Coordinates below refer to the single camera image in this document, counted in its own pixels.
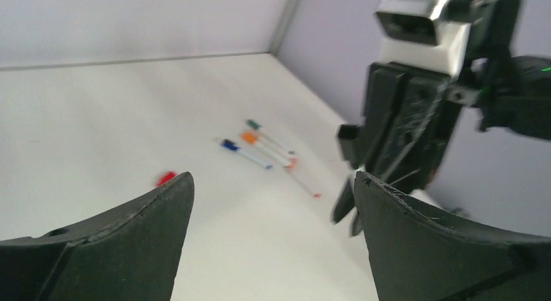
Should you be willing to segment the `white marker green end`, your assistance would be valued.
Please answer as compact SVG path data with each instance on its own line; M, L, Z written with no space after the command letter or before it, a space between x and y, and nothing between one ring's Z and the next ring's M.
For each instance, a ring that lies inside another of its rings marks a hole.
M277 138L275 134L273 134L269 129L265 128L265 126L261 125L259 122L253 119L247 119L245 120L245 123L248 127L256 131L257 134L263 136L271 143L281 148L285 153L289 155L296 154L295 150L293 150L290 146L287 146L280 138Z

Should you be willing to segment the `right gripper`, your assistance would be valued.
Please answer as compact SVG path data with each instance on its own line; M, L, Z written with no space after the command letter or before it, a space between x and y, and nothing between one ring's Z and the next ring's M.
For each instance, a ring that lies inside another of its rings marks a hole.
M464 107L480 110L478 129L503 127L550 139L550 60L514 57L511 43L522 0L472 0L472 25L459 77L379 60L368 69L364 123L355 140L339 140L356 170L409 192L437 172ZM333 206L339 223L356 207L346 179ZM363 231L359 213L350 237Z

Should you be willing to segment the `white marker orange tip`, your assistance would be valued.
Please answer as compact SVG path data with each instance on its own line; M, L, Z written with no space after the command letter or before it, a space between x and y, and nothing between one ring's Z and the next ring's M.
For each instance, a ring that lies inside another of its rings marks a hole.
M257 148L263 154L267 155L269 158L280 164L283 168L287 170L295 169L296 160L294 158L284 157L276 150L273 150L266 142L261 141L257 135L250 132L243 132L240 136L242 140L244 140L254 148Z

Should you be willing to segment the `white pen red tip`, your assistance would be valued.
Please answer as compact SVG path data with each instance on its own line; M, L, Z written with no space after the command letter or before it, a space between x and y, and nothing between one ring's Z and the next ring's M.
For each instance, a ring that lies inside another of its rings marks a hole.
M320 198L322 193L316 189L313 189L307 181L304 181L297 173L295 169L285 168L285 172L312 198Z

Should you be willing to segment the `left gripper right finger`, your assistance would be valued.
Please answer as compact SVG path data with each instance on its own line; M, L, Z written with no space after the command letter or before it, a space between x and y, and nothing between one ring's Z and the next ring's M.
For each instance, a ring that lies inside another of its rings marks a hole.
M550 238L480 224L366 172L354 196L380 300L549 300Z

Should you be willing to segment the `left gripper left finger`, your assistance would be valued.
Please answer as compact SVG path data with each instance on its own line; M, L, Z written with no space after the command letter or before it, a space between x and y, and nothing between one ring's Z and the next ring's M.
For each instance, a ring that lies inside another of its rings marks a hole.
M169 300L194 203L188 172L41 237L1 242L2 300Z

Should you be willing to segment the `white pen blue tip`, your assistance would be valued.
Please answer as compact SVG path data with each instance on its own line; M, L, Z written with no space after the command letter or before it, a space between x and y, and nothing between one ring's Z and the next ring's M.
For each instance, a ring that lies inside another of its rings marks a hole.
M249 161L259 165L264 170L271 170L273 168L273 165L264 159L260 158L259 156L252 154L251 152L245 150L243 147L239 146L236 142L229 140L228 138L224 138L220 142L221 147L232 151L238 155L241 155L248 159Z

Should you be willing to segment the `black pen cap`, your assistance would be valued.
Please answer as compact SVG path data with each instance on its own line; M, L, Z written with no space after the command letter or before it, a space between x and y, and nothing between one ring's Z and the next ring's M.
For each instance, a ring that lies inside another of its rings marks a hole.
M355 124L342 124L337 131L339 140L355 140L361 132L361 126Z

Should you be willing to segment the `red pen cap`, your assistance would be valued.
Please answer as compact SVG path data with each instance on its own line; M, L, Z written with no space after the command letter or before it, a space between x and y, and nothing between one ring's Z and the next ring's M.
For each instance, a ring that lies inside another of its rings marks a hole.
M175 176L177 176L177 173L174 171L167 171L163 173L161 176L159 176L158 180L156 181L156 186L160 187L164 185L166 182L171 181Z

